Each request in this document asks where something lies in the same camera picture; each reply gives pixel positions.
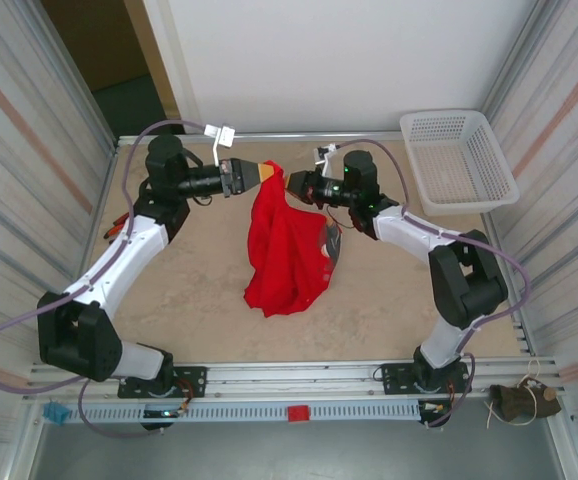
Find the white wall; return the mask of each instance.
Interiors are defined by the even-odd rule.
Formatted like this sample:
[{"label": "white wall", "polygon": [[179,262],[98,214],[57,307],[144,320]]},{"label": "white wall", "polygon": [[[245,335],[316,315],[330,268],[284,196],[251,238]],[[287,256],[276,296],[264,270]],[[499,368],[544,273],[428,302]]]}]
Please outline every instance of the white wall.
[{"label": "white wall", "polygon": [[145,3],[181,114],[280,132],[393,130],[406,112],[479,108],[535,2]]}]

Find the white plastic basket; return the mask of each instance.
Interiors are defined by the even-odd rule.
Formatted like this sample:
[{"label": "white plastic basket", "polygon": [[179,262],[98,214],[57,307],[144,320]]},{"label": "white plastic basket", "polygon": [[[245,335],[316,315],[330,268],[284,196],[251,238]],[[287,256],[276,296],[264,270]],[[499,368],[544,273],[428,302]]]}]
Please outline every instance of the white plastic basket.
[{"label": "white plastic basket", "polygon": [[518,186],[482,113],[411,113],[400,128],[427,215],[484,213],[518,201]]}]

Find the red tag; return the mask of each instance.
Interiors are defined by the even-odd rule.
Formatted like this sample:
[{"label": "red tag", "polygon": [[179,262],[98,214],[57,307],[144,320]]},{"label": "red tag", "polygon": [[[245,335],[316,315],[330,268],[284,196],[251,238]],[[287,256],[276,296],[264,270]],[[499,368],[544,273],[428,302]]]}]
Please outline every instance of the red tag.
[{"label": "red tag", "polygon": [[308,422],[309,405],[294,405],[293,407],[287,407],[287,420],[289,420],[289,423]]}]

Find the table surface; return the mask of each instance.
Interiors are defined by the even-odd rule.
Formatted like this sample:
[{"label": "table surface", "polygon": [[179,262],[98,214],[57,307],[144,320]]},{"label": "table surface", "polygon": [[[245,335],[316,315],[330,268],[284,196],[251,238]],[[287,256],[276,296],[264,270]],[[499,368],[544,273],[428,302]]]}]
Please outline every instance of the table surface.
[{"label": "table surface", "polygon": [[[411,211],[422,215],[403,142],[385,142],[401,163],[411,191]],[[186,144],[205,163],[211,147]],[[313,169],[313,142],[237,143],[229,156],[274,160],[285,171]],[[119,161],[94,246],[92,259],[107,248],[103,233],[127,211],[120,191],[130,147]],[[403,200],[393,165],[368,145],[383,193]],[[137,196],[146,178],[146,146],[130,169],[129,192]],[[334,176],[342,176],[342,153],[334,157]],[[243,299],[253,275],[247,255],[251,207],[258,188],[209,207],[190,203],[191,213],[173,240],[142,272],[114,319],[123,340],[172,352],[177,362],[336,361],[410,358],[433,328],[437,312],[427,266],[404,250],[343,230],[340,260],[331,284],[305,312],[264,318]],[[290,204],[305,210],[315,207]],[[343,210],[333,210],[349,223]],[[479,215],[434,217],[445,228],[482,229]],[[520,355],[511,319],[482,328],[467,347],[476,356]]]}]

